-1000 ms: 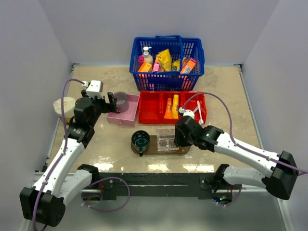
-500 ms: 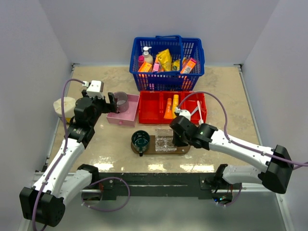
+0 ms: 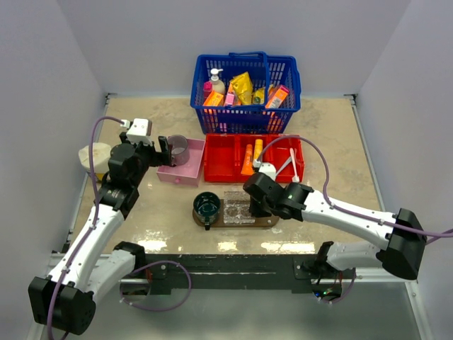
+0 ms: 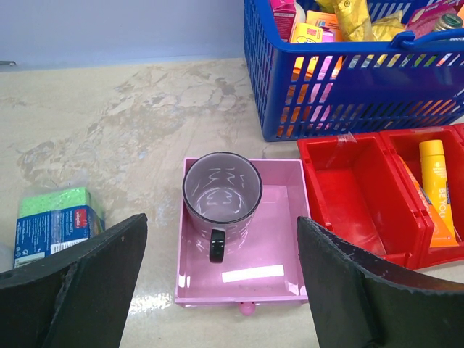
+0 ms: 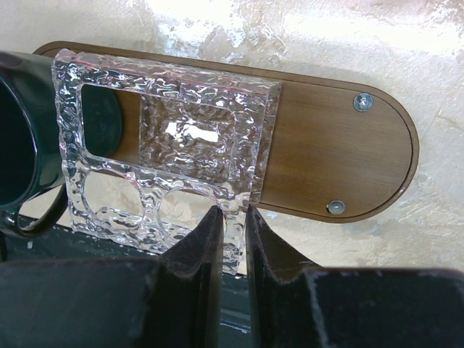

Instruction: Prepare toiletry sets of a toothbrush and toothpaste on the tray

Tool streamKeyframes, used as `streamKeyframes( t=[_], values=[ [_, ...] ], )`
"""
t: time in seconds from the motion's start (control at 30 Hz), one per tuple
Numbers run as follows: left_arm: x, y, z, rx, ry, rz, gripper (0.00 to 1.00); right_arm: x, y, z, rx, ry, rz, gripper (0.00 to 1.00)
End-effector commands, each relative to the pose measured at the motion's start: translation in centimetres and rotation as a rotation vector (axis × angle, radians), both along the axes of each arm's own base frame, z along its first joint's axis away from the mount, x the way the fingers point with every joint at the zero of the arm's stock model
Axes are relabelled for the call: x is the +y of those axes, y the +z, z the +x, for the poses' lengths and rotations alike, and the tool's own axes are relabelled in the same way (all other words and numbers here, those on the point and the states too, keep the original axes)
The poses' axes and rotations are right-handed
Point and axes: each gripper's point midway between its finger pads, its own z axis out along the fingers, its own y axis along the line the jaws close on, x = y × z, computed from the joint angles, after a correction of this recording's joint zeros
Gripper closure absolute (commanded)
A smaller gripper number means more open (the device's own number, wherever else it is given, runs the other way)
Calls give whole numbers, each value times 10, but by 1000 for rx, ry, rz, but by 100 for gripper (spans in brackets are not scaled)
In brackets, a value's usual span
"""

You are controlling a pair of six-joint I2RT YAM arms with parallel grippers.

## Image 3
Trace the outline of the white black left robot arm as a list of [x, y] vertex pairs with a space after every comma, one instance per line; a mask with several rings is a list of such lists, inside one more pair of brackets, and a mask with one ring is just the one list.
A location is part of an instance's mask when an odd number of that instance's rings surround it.
[[107, 241], [123, 224], [139, 197], [139, 184], [150, 167], [171, 165], [171, 148], [159, 137], [160, 150], [147, 136], [120, 134], [110, 152], [108, 172], [98, 191], [98, 205], [60, 262], [46, 277], [32, 279], [28, 294], [34, 320], [75, 335], [93, 320], [97, 304], [123, 276], [142, 276], [144, 249], [121, 242], [103, 264], [98, 259]]

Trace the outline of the translucent purple mug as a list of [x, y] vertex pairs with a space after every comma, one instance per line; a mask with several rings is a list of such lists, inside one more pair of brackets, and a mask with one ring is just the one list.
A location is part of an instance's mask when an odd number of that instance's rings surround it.
[[171, 166], [182, 166], [190, 158], [188, 140], [182, 135], [168, 137], [168, 145], [171, 148]]

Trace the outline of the dark green mug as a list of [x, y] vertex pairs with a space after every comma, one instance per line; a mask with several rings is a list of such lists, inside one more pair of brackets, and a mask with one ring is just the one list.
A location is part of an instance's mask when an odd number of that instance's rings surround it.
[[195, 221], [199, 222], [206, 231], [218, 221], [221, 208], [221, 200], [212, 192], [205, 191], [198, 194], [193, 201], [193, 214]]

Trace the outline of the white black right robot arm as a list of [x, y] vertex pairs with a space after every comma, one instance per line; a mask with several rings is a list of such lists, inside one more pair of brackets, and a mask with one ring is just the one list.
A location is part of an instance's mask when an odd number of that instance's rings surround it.
[[325, 197], [301, 183], [282, 187], [268, 175], [256, 173], [243, 185], [251, 197], [252, 215], [274, 215], [283, 220], [314, 222], [359, 237], [360, 242], [325, 242], [315, 261], [316, 272], [332, 278], [357, 267], [383, 268], [398, 278], [417, 279], [427, 237], [415, 213], [361, 208]]

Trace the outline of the clear acrylic toothbrush holder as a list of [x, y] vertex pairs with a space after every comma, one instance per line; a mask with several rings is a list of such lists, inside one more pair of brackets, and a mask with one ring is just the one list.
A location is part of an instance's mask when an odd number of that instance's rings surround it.
[[243, 191], [224, 192], [224, 223], [252, 225], [256, 219], [249, 212], [250, 196]]

